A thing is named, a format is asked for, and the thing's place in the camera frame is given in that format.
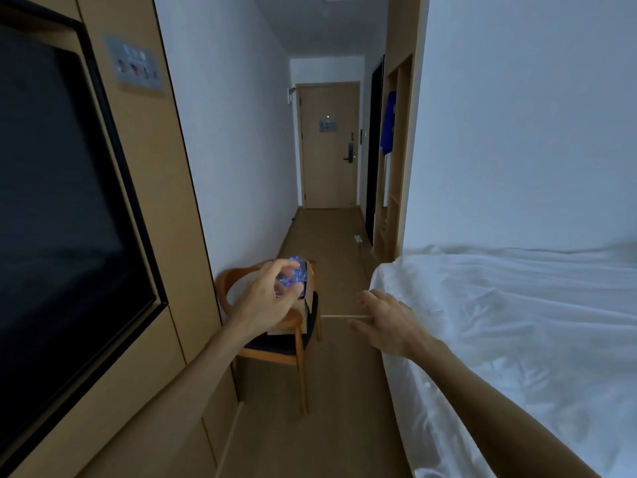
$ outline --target hallway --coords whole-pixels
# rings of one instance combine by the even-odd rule
[[[281,255],[317,261],[323,315],[362,315],[354,294],[368,288],[375,265],[358,208],[300,210]],[[313,336],[308,346],[307,377],[310,413],[302,416],[294,367],[239,359],[245,404],[222,478],[411,475],[380,353],[346,319],[323,319],[323,341]]]

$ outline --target black screen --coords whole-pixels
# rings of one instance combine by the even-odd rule
[[[80,57],[0,27],[0,449],[155,300]]]

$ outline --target door handle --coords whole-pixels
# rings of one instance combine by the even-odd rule
[[[352,164],[354,163],[354,143],[349,143],[347,146],[347,157],[343,158],[344,161],[347,161],[347,163]]]

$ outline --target bed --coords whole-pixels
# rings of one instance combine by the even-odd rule
[[[412,307],[470,369],[597,473],[635,476],[637,247],[431,247],[381,265],[371,288]],[[428,376],[405,359],[383,359],[414,476],[492,477]]]

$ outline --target chair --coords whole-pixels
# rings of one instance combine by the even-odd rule
[[[221,272],[215,281],[217,288],[217,296],[219,304],[228,317],[232,316],[233,305],[228,302],[228,291],[232,286],[252,272],[257,272],[259,268],[270,260],[258,263],[248,268],[231,268]],[[240,356],[250,359],[259,359],[262,361],[278,362],[280,364],[296,365],[299,372],[299,382],[301,385],[301,409],[303,414],[308,413],[308,390],[305,375],[305,349],[312,338],[314,327],[317,329],[317,339],[323,340],[323,332],[320,318],[319,296],[316,292],[316,262],[308,261],[314,273],[314,297],[312,301],[312,309],[308,309],[307,333],[301,332],[303,324],[303,316],[296,309],[290,309],[290,312],[283,318],[281,323],[277,325],[278,329],[294,329],[294,335],[268,335],[261,334],[251,340],[239,353]]]

